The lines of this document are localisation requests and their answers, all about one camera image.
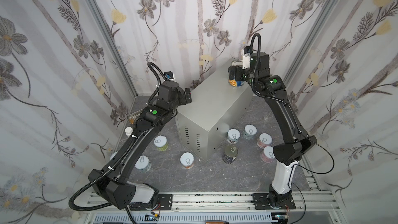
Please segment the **blue soup can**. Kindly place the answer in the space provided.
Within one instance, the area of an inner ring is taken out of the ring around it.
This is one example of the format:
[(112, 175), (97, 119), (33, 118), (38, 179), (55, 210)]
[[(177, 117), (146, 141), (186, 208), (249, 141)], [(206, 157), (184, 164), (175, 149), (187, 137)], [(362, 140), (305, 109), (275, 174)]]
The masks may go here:
[(242, 60), (234, 60), (228, 68), (229, 84), (232, 87), (241, 87), (245, 83)]

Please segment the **dark navy food can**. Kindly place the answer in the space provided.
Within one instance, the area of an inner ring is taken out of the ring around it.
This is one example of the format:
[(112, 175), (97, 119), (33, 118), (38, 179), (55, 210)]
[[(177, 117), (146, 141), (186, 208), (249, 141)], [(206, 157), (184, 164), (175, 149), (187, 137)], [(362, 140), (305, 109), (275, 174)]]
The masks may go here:
[(226, 145), (223, 152), (223, 161), (226, 164), (234, 162), (238, 154), (238, 148), (232, 144)]

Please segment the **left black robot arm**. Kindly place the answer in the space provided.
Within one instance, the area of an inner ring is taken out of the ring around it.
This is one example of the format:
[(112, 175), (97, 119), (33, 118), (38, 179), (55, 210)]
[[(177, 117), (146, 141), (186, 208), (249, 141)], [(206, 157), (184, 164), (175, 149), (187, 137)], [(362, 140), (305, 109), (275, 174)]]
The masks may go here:
[[(134, 120), (132, 134), (122, 148), (102, 169), (92, 170), (89, 183), (70, 197), (68, 205), (71, 209), (85, 212), (109, 206), (126, 208), (138, 193), (138, 187), (129, 182), (137, 161), (164, 126), (177, 116), (178, 107), (192, 102), (189, 89), (182, 89), (153, 62), (148, 62), (147, 66), (157, 79), (155, 91)], [(90, 188), (106, 203), (90, 207), (76, 205), (75, 200)]]

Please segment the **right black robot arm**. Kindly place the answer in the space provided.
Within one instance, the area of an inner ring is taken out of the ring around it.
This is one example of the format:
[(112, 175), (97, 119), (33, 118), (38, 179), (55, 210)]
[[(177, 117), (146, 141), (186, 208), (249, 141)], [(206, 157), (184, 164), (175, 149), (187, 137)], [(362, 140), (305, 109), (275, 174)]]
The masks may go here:
[(254, 95), (264, 99), (271, 108), (283, 135), (283, 143), (273, 147), (276, 171), (269, 191), (253, 194), (255, 209), (295, 209), (292, 196), (292, 180), (295, 169), (317, 138), (301, 125), (288, 99), (286, 86), (278, 75), (272, 75), (269, 55), (261, 52), (261, 35), (256, 33), (250, 45), (243, 49), (242, 65), (228, 68), (229, 79), (245, 81)]

